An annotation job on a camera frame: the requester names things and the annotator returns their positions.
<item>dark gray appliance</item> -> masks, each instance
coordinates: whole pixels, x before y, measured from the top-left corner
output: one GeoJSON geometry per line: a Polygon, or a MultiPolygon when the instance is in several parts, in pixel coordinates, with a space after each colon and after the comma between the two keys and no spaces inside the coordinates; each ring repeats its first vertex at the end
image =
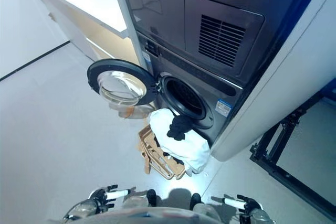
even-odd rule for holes
{"type": "MultiPolygon", "coordinates": [[[[143,45],[148,41],[143,36],[140,40],[143,45]]],[[[150,43],[160,55],[148,53],[150,72],[123,60],[99,60],[88,69],[90,86],[114,105],[154,101],[159,108],[187,115],[193,120],[194,130],[212,145],[242,88],[150,43]]]]}
{"type": "Polygon", "coordinates": [[[127,0],[149,71],[108,59],[89,84],[120,106],[155,101],[212,145],[310,0],[127,0]]]}
{"type": "Polygon", "coordinates": [[[246,87],[310,0],[127,0],[137,31],[246,87]]]}

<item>label sticker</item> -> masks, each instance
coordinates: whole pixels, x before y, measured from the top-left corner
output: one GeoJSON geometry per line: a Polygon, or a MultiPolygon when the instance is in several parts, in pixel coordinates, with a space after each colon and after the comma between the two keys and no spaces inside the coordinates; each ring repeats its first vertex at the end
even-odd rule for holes
{"type": "Polygon", "coordinates": [[[146,61],[151,61],[151,57],[145,51],[142,51],[142,56],[145,58],[146,61]]]}
{"type": "Polygon", "coordinates": [[[217,104],[216,104],[216,111],[227,117],[232,109],[232,106],[226,102],[224,102],[222,99],[218,99],[217,104]]]}

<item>white towel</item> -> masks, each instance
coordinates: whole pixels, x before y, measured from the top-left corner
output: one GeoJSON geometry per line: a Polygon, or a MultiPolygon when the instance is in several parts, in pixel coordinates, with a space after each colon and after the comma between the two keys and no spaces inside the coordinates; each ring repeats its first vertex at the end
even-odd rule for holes
{"type": "Polygon", "coordinates": [[[189,176],[192,171],[200,173],[210,156],[210,149],[207,140],[198,135],[194,130],[185,133],[185,139],[176,141],[167,136],[169,126],[174,119],[169,109],[160,109],[151,113],[150,126],[154,132],[161,149],[171,156],[182,160],[185,170],[189,176]]]}

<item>open washer door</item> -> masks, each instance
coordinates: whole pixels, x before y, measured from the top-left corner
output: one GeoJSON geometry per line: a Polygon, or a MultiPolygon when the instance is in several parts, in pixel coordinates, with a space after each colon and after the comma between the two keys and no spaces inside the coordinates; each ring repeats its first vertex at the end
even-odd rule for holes
{"type": "Polygon", "coordinates": [[[88,68],[87,76],[92,89],[114,105],[144,105],[154,101],[158,94],[155,78],[128,61],[96,61],[88,68]]]}

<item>black metal frame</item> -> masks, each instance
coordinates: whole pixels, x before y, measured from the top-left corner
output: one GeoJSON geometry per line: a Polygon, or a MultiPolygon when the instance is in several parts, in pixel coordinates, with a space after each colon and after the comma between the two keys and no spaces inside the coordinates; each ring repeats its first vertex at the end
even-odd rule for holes
{"type": "Polygon", "coordinates": [[[282,151],[286,147],[286,144],[294,128],[299,124],[300,117],[303,116],[307,110],[316,104],[322,97],[323,95],[320,92],[316,93],[308,101],[285,117],[281,122],[277,123],[270,130],[268,130],[263,135],[259,143],[256,143],[251,147],[250,151],[252,152],[252,156],[250,159],[257,163],[261,168],[266,170],[270,176],[282,183],[315,209],[320,211],[332,221],[336,221],[335,205],[324,199],[322,196],[293,177],[284,169],[277,166],[277,162],[282,154],[282,151]],[[271,151],[269,154],[267,154],[267,147],[280,124],[282,125],[282,131],[271,151]]]}

